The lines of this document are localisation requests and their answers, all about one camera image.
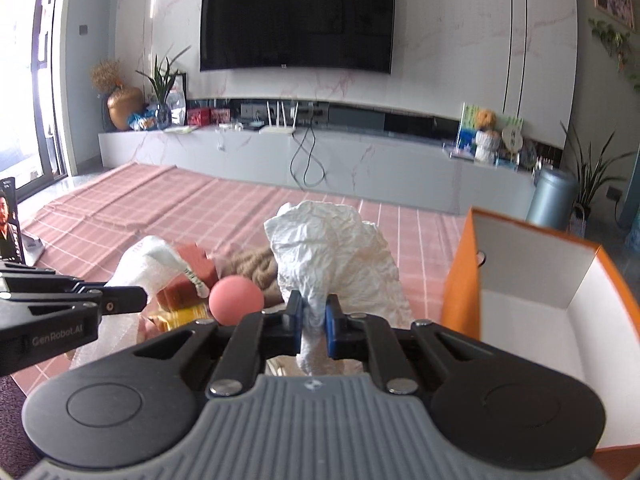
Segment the pink foam ball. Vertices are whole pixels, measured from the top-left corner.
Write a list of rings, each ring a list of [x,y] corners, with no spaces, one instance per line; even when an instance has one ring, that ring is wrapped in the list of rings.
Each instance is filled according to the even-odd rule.
[[[223,326],[238,324],[244,315],[259,312],[264,305],[264,295],[259,287],[241,275],[229,275],[219,280],[208,298],[210,313]]]

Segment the white paper cloth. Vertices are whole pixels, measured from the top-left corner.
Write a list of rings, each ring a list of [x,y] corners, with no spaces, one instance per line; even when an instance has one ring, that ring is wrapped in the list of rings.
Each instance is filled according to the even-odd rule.
[[[348,205],[304,200],[285,204],[264,222],[278,266],[284,300],[306,300],[302,345],[296,364],[305,375],[350,375],[362,371],[353,359],[326,353],[326,300],[335,295],[345,313],[363,312],[407,328],[412,321],[398,266],[378,227]]]

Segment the white paper towel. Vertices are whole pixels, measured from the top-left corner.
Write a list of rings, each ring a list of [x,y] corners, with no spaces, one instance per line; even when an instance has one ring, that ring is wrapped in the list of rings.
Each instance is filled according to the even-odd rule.
[[[98,329],[98,339],[74,351],[70,368],[83,366],[145,341],[149,323],[141,315],[105,315]]]

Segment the yellow sponge pad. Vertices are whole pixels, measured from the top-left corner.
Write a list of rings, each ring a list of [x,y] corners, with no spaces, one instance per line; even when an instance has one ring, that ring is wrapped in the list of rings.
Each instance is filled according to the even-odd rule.
[[[197,306],[179,310],[158,310],[149,314],[149,320],[161,333],[170,332],[196,320],[209,319],[210,312],[205,304],[198,304]]]

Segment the pink checkered tablecloth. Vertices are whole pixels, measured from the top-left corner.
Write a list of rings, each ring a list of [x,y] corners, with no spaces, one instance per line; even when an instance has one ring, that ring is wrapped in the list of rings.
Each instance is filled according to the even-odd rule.
[[[141,164],[64,179],[18,204],[17,214],[24,233],[43,242],[40,266],[107,281],[124,250],[145,235],[194,243],[214,256],[262,247],[264,222],[282,205],[303,200],[352,206],[376,224],[414,316],[439,318],[461,216]]]

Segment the marble tv cabinet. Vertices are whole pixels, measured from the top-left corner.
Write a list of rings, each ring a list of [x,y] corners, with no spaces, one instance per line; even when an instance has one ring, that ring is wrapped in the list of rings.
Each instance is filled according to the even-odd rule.
[[[317,128],[293,134],[215,127],[121,131],[100,134],[99,144],[107,168],[172,165],[446,214],[480,207],[523,219],[534,192],[529,174],[455,159],[438,145]]]

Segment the white wifi router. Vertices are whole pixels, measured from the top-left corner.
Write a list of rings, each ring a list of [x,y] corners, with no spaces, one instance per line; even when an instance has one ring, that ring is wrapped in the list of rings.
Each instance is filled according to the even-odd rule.
[[[296,130],[299,102],[286,105],[283,101],[266,102],[267,122],[260,134],[293,134]]]

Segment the orange cardboard box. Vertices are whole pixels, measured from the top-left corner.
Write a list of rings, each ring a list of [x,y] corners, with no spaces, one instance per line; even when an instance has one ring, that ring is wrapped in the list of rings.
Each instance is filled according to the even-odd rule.
[[[470,209],[440,322],[575,377],[606,413],[594,461],[639,474],[639,306],[600,245]]]

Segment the golden round vase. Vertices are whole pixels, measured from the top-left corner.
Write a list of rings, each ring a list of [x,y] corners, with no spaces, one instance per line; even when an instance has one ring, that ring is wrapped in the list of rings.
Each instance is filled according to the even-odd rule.
[[[118,87],[108,97],[106,106],[116,129],[127,130],[129,117],[143,110],[143,93],[136,87]]]

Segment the red tin box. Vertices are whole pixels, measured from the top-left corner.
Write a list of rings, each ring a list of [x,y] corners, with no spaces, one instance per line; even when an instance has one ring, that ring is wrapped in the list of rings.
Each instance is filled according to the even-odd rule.
[[[193,127],[208,126],[210,124],[210,109],[208,107],[200,107],[187,110],[186,123]]]

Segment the grey metal trash can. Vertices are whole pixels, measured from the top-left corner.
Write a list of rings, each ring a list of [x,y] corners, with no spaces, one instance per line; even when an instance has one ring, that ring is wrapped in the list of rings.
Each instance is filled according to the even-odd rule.
[[[558,168],[542,168],[526,221],[542,228],[565,231],[579,191],[577,179]]]

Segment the brown teddy bear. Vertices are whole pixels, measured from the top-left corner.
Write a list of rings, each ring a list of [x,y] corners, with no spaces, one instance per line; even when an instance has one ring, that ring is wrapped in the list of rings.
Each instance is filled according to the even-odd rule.
[[[474,115],[474,128],[480,131],[491,131],[496,128],[497,114],[489,108],[479,108]]]

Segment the green plant in vase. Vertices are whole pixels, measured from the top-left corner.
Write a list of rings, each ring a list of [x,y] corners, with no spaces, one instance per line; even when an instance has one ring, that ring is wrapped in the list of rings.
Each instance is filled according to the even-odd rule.
[[[154,117],[158,130],[164,130],[170,124],[171,110],[167,104],[167,99],[179,75],[179,71],[174,67],[174,64],[189,50],[190,46],[187,46],[180,50],[173,58],[170,58],[168,55],[160,58],[156,54],[153,58],[151,73],[147,74],[141,70],[137,70],[137,74],[149,81],[152,87],[156,101]]]

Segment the potted green floor plant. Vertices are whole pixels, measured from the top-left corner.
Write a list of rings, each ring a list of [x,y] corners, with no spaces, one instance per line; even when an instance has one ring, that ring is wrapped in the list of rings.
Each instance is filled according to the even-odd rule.
[[[578,237],[585,237],[587,224],[591,216],[591,204],[596,198],[597,192],[606,184],[623,183],[626,178],[612,174],[611,169],[621,160],[631,158],[634,152],[626,152],[620,155],[608,157],[606,151],[612,143],[615,132],[608,136],[603,148],[597,155],[593,155],[592,144],[582,148],[582,142],[573,126],[561,124],[565,134],[566,146],[574,160],[574,167],[570,170],[578,183],[576,200],[570,213],[567,231]]]

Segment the framed wall picture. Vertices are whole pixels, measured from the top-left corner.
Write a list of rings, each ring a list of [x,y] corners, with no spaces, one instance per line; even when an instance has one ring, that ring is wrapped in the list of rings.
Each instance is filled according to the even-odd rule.
[[[593,0],[594,7],[608,15],[614,21],[635,30],[634,4],[632,0]]]

